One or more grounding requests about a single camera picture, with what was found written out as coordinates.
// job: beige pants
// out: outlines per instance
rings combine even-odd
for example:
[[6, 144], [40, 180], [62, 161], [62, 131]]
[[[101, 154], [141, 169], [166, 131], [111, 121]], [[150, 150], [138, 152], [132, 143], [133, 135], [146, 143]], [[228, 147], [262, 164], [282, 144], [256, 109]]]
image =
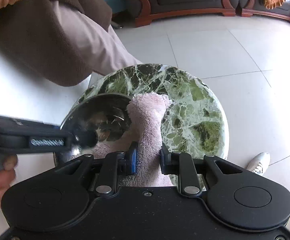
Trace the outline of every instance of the beige pants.
[[51, 4], [65, 34], [79, 48], [91, 72], [107, 75], [141, 63], [128, 53], [111, 26], [106, 32], [78, 10], [59, 1], [51, 1]]

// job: green marble stool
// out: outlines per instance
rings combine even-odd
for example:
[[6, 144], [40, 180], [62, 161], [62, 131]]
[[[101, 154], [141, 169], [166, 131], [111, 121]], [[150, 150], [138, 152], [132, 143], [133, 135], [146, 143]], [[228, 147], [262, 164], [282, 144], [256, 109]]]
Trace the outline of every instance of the green marble stool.
[[101, 93], [133, 96], [152, 91], [173, 100], [161, 125], [169, 151], [187, 152], [200, 159], [205, 154], [227, 158], [229, 131], [219, 100], [201, 80], [176, 67], [140, 64], [118, 70], [88, 88], [73, 107]]

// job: tile floor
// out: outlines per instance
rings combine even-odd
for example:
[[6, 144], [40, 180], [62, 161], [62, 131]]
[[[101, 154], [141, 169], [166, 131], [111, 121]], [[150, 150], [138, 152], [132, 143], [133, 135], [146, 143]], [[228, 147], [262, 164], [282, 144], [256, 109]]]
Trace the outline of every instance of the tile floor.
[[228, 160], [244, 167], [269, 152], [265, 177], [290, 191], [290, 23], [200, 15], [127, 25], [117, 35], [142, 62], [178, 66], [201, 78], [228, 119]]
[[[288, 22], [200, 15], [157, 20], [140, 28], [127, 25], [117, 30], [117, 35], [142, 62], [178, 66], [210, 86], [228, 119], [228, 160], [244, 167], [259, 152], [269, 152], [272, 160], [265, 176], [290, 191]], [[61, 88], [26, 71], [19, 75], [14, 65], [12, 58], [0, 52], [0, 95], [6, 98], [0, 97], [0, 114], [60, 123], [87, 87], [84, 81], [76, 87]], [[90, 84], [100, 77], [93, 74]], [[16, 83], [27, 88], [14, 86]], [[58, 100], [50, 104], [51, 98]], [[37, 108], [38, 101], [43, 104]], [[51, 155], [37, 155], [35, 162], [22, 156], [18, 181], [52, 166]], [[0, 233], [6, 228], [0, 213]]]

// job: white sneaker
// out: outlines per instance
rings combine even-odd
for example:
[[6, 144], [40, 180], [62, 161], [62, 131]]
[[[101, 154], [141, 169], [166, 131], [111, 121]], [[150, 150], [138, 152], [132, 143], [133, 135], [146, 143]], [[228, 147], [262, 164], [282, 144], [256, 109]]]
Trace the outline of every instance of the white sneaker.
[[249, 170], [260, 176], [263, 176], [265, 171], [268, 169], [269, 163], [270, 163], [270, 154], [260, 153], [251, 160], [246, 170]]

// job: marble tabletop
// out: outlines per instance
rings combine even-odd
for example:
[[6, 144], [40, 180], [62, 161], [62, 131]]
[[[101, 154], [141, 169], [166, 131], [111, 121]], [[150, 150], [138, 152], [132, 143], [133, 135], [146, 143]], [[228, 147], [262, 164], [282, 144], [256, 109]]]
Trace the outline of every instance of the marble tabletop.
[[118, 70], [88, 88], [73, 107], [102, 93], [133, 96], [152, 91], [167, 94], [173, 101], [161, 125], [169, 151], [200, 159], [205, 154], [227, 158], [228, 124], [219, 100], [201, 80], [176, 67], [140, 64]]

